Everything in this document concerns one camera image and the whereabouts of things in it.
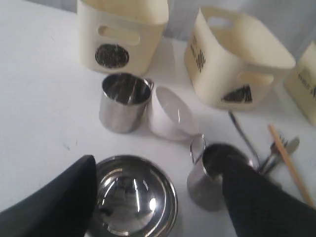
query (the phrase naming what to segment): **white ceramic bowl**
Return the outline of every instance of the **white ceramic bowl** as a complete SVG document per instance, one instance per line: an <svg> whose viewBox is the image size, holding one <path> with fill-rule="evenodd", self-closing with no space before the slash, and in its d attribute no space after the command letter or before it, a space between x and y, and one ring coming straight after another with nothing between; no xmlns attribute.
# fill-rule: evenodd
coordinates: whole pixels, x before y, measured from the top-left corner
<svg viewBox="0 0 316 237"><path fill-rule="evenodd" d="M147 106L147 122L154 134L169 140L185 140L198 134L198 123L189 107L164 86L153 91Z"/></svg>

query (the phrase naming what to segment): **white table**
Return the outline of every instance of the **white table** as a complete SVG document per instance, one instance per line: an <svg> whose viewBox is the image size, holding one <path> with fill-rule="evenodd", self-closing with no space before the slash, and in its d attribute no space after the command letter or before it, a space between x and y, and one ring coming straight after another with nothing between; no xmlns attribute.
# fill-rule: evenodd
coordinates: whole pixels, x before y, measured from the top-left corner
<svg viewBox="0 0 316 237"><path fill-rule="evenodd" d="M105 75L78 62L75 14L23 1L0 3L0 210L35 192L84 154L93 154L97 162L135 154L157 163L176 188L179 215L170 236L236 236L227 211L208 213L189 199L188 142L159 139L145 124L128 135L102 127L98 111ZM196 97L183 63L185 47L185 42L163 39L146 76L186 101L210 143L231 143L250 156L227 112ZM257 109L236 115L261 157L269 154L272 142L267 123L288 138L300 136L293 160L316 201L316 130L282 85ZM285 166L273 176L302 199Z"/></svg>

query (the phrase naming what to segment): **stainless steel pitcher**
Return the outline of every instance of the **stainless steel pitcher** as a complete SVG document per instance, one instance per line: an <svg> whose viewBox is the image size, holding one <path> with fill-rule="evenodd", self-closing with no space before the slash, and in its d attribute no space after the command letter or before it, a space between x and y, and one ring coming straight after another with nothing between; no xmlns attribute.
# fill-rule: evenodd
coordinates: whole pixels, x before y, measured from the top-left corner
<svg viewBox="0 0 316 237"><path fill-rule="evenodd" d="M109 130L128 133L136 129L149 102L154 83L128 73L107 76L102 82L99 119Z"/></svg>
<svg viewBox="0 0 316 237"><path fill-rule="evenodd" d="M253 161L248 159L237 148L224 144L215 143L206 146L202 136L204 147L202 153L195 158L190 145L190 155L194 167L187 179L188 191L191 199L201 208L208 211L217 211L224 206L224 197L222 194L222 161L231 157L248 165L254 165Z"/></svg>

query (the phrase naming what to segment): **stainless steel cup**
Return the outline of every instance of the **stainless steel cup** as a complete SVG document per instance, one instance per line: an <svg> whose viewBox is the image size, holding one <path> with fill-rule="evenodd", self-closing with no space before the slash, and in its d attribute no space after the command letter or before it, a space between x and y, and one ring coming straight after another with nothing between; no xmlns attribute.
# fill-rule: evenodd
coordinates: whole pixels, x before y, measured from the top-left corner
<svg viewBox="0 0 316 237"><path fill-rule="evenodd" d="M204 147L201 155L194 157L192 152L192 143L190 146L190 155L194 167L187 179L190 198L201 208L208 211L217 211L224 206L224 197L222 194L222 173L221 163L227 157L245 162L253 166L243 153L237 148L224 144L215 143L206 146L203 138Z"/></svg>
<svg viewBox="0 0 316 237"><path fill-rule="evenodd" d="M149 102L154 83L132 74L118 73L107 76L102 82L99 119L108 129L129 133L141 121Z"/></svg>

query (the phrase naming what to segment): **wooden stick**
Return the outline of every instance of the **wooden stick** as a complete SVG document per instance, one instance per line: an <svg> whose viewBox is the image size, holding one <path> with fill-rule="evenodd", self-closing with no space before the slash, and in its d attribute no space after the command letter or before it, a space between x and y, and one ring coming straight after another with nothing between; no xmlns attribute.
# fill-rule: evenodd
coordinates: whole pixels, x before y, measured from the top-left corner
<svg viewBox="0 0 316 237"><path fill-rule="evenodd" d="M272 124L270 124L268 128L269 128L269 131L270 131L270 133L271 133L271 135L276 143L276 147L279 150L279 152L281 153L281 156L282 156L285 164L287 165L287 168L289 169L289 171L292 175L292 178L293 178L294 182L296 183L296 186L298 187L302 197L305 199L305 201L308 203L308 205L315 208L315 206L313 204L313 200L312 200L311 196L309 195L300 175L296 171L290 156L288 155L286 149L284 148L275 127Z"/></svg>

